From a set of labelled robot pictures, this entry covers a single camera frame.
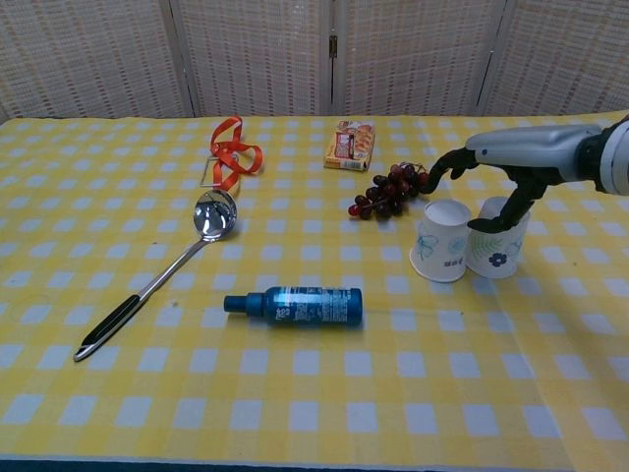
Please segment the blue spray bottle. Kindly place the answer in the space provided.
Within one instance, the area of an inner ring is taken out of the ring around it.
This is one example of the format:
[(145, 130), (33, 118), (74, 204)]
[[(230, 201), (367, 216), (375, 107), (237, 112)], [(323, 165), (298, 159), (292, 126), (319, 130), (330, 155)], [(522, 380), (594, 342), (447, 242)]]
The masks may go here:
[(264, 292), (229, 295), (228, 313), (265, 319), (270, 325), (359, 326), (363, 322), (363, 296), (358, 288), (275, 286)]

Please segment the white paper cup blue bow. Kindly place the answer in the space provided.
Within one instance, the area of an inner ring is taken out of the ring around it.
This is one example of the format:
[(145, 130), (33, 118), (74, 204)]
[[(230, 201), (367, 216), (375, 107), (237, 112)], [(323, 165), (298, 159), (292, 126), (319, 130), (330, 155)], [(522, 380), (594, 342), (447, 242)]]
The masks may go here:
[(460, 279), (466, 270), (470, 210), (454, 200), (437, 200), (424, 208), (409, 260), (422, 277), (439, 283)]

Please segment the orange snack box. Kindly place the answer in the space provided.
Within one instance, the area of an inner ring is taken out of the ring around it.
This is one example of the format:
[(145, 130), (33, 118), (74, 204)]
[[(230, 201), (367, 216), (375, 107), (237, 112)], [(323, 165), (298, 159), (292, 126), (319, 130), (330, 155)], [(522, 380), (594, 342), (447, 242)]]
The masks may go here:
[(367, 171), (372, 161), (375, 129), (371, 121), (341, 120), (323, 156), (326, 168)]

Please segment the yellow white checked tablecloth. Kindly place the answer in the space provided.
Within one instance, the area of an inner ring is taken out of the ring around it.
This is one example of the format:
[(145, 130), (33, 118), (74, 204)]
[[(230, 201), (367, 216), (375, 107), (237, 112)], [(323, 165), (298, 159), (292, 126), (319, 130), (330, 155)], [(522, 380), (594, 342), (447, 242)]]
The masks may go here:
[[(423, 202), (347, 209), (335, 118), (248, 117), (264, 152), (239, 224), (102, 348), (87, 333), (197, 239), (216, 117), (0, 125), (0, 461), (13, 456), (629, 472), (629, 199), (589, 183), (532, 209), (517, 272), (413, 270)], [(359, 326), (223, 308), (358, 288)]]

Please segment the clear badge holder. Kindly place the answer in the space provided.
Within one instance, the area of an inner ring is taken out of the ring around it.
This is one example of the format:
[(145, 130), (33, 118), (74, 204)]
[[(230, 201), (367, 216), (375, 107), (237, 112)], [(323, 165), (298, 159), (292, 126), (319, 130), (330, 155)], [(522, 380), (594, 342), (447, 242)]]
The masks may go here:
[(203, 172), (200, 178), (202, 188), (216, 188), (221, 186), (221, 181), (215, 181), (213, 176), (213, 166), (219, 159), (216, 156), (209, 156), (205, 161)]

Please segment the white paper cup fern flower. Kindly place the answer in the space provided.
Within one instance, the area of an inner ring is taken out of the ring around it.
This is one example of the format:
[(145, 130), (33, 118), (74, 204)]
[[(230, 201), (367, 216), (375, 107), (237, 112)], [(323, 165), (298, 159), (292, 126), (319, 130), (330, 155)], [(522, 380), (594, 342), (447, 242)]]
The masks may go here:
[(500, 233), (470, 230), (467, 243), (467, 268), (487, 278), (505, 278), (515, 273), (530, 214)]

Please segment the woven folding screen panel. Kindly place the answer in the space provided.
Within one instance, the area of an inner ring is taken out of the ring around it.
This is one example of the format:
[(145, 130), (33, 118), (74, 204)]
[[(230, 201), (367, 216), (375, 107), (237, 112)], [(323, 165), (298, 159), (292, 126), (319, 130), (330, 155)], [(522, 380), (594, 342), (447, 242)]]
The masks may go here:
[(629, 109), (629, 0), (508, 0), (487, 115)]
[(328, 115), (334, 0), (168, 0), (195, 116)]
[(334, 0), (334, 115), (481, 115), (508, 0)]
[(194, 114), (177, 0), (0, 0), (0, 124)]

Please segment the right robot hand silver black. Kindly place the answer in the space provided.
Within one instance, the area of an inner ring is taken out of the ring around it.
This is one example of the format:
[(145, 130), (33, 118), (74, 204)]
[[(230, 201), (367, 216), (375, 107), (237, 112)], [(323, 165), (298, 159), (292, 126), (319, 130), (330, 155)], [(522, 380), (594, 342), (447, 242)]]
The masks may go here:
[(598, 125), (522, 127), (476, 134), (437, 160), (420, 192), (432, 193), (445, 174), (455, 180), (480, 165), (503, 170), (516, 188), (499, 215), (468, 222), (473, 230), (500, 233), (516, 226), (549, 186), (592, 180), (600, 189), (602, 138)]

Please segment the red grape bunch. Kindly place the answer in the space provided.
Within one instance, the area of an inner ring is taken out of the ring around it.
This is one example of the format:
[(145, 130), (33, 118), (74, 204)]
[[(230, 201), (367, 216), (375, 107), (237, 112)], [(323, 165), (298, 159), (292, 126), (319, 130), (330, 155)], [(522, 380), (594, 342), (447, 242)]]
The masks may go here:
[(355, 197), (348, 207), (353, 219), (385, 220), (403, 213), (406, 203), (416, 199), (429, 180), (429, 173), (419, 163), (393, 164), (386, 175), (375, 175), (372, 185)]

